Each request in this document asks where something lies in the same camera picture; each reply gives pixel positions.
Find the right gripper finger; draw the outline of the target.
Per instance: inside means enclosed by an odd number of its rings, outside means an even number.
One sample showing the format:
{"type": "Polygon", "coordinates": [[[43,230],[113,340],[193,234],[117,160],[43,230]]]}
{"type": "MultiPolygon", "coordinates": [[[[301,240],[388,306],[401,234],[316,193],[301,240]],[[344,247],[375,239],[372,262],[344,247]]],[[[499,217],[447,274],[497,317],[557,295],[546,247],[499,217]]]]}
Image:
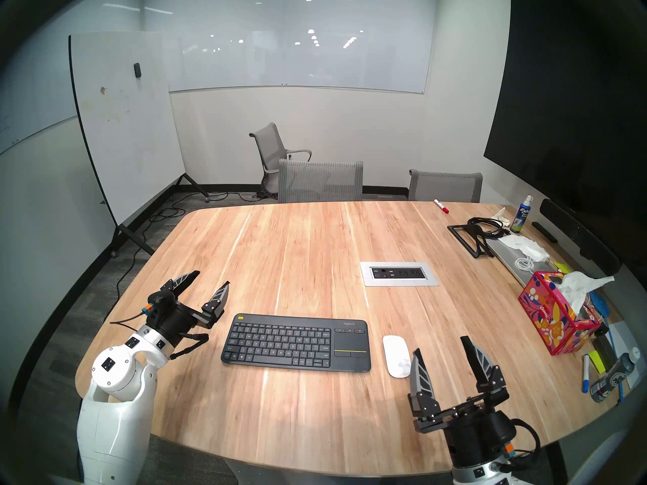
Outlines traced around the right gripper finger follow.
{"type": "Polygon", "coordinates": [[[412,415],[418,420],[433,420],[440,413],[432,382],[424,364],[420,349],[415,349],[409,371],[409,405],[412,415]]]}
{"type": "Polygon", "coordinates": [[[509,392],[501,369],[468,336],[461,336],[461,343],[476,378],[479,396],[484,404],[501,404],[509,399],[509,392]]]}

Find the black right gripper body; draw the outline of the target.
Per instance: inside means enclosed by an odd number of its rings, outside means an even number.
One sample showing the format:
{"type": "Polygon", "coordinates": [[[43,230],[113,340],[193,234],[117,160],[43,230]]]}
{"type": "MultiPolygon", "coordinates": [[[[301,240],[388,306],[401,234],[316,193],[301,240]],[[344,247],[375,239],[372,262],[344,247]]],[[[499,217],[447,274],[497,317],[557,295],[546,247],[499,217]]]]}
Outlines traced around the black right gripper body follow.
{"type": "Polygon", "coordinates": [[[442,431],[454,468],[470,468],[494,461],[516,436],[516,426],[498,404],[484,404],[477,396],[442,410],[433,420],[415,418],[415,430],[442,431]]]}

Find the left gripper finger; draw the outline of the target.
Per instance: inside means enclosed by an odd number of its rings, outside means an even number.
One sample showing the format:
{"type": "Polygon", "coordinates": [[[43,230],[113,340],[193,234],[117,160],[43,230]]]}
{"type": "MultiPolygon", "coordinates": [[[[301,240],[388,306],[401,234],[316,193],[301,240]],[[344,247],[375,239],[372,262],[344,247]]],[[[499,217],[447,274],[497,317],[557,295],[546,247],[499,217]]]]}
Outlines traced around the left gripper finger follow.
{"type": "Polygon", "coordinates": [[[202,306],[202,315],[208,321],[218,321],[224,313],[228,300],[230,282],[226,281],[215,291],[211,299],[202,306]]]}
{"type": "Polygon", "coordinates": [[[173,294],[183,293],[199,276],[200,271],[194,270],[193,272],[183,274],[174,279],[169,279],[161,286],[161,292],[172,292],[173,294]]]}

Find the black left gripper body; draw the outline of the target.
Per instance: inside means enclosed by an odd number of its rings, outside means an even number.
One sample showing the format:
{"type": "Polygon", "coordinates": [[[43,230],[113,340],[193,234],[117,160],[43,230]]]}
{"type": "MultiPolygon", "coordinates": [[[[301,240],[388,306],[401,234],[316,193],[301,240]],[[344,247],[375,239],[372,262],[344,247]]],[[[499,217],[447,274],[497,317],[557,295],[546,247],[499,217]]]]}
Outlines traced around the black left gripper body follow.
{"type": "Polygon", "coordinates": [[[192,339],[194,347],[208,341],[208,335],[191,334],[193,327],[211,329],[215,324],[215,299],[206,302],[201,310],[182,304],[171,287],[162,287],[148,297],[148,306],[143,308],[146,326],[158,332],[173,347],[183,339],[192,339]]]}

